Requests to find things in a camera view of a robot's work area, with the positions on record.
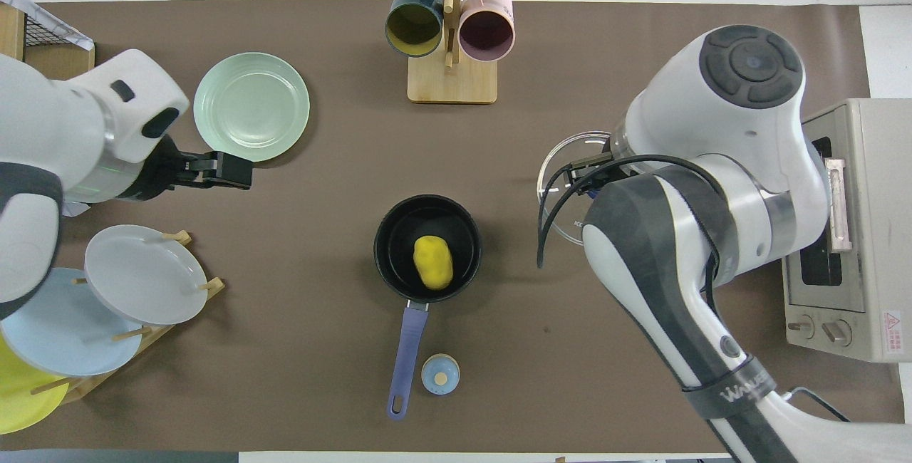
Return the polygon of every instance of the warning label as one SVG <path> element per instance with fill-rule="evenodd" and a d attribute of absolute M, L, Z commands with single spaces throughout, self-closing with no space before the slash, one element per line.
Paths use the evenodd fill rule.
<path fill-rule="evenodd" d="M 902 313 L 899 310 L 883 311 L 883 334 L 885 334 L 887 353 L 896 355 L 903 352 Z"/>

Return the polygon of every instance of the brown tabletop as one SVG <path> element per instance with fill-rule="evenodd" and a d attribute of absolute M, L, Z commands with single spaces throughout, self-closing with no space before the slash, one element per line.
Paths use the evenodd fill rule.
<path fill-rule="evenodd" d="M 568 135 L 611 130 L 675 52 L 710 28 L 752 23 L 807 65 L 805 115 L 866 97 L 853 6 L 517 2 L 518 37 L 489 106 L 413 105 L 387 47 L 388 0 L 52 4 L 95 38 L 98 60 L 140 48 L 192 98 L 224 57 L 265 51 L 309 87 L 303 137 L 254 186 L 99 204 L 66 220 L 56 265 L 81 268 L 104 227 L 186 229 L 228 285 L 195 319 L 78 402 L 4 437 L 4 449 L 721 452 L 633 321 L 559 236 L 535 268 L 535 178 Z M 208 151 L 192 113 L 170 130 Z M 402 198 L 452 197 L 475 216 L 482 267 L 430 307 L 419 365 L 454 356 L 462 382 L 416 378 L 406 420 L 385 416 L 403 298 L 372 261 L 378 222 Z M 785 389 L 807 385 L 850 418 L 899 422 L 890 365 L 785 342 L 779 264 L 719 290 L 740 344 Z M 825 417 L 810 401 L 800 407 Z"/>

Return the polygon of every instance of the wooden mug stand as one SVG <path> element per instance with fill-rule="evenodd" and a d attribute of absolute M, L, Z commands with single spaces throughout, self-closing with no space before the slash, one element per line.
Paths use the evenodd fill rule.
<path fill-rule="evenodd" d="M 460 58 L 460 0 L 443 0 L 443 38 L 437 50 L 408 58 L 408 100 L 414 103 L 475 103 L 497 100 L 497 63 Z"/>

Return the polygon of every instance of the green plate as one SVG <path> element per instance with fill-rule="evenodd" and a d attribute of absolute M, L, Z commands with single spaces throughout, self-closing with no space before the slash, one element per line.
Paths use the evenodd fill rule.
<path fill-rule="evenodd" d="M 261 162 L 286 152 L 301 136 L 310 96 L 291 64 L 268 53 L 238 53 L 202 77 L 193 117 L 217 151 Z"/>

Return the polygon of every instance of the yellow potato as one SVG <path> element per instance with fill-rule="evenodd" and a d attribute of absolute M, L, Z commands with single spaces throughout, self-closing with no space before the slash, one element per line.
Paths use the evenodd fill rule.
<path fill-rule="evenodd" d="M 453 280 L 453 256 L 447 242 L 439 236 L 425 235 L 415 241 L 415 268 L 424 286 L 442 291 Z"/>

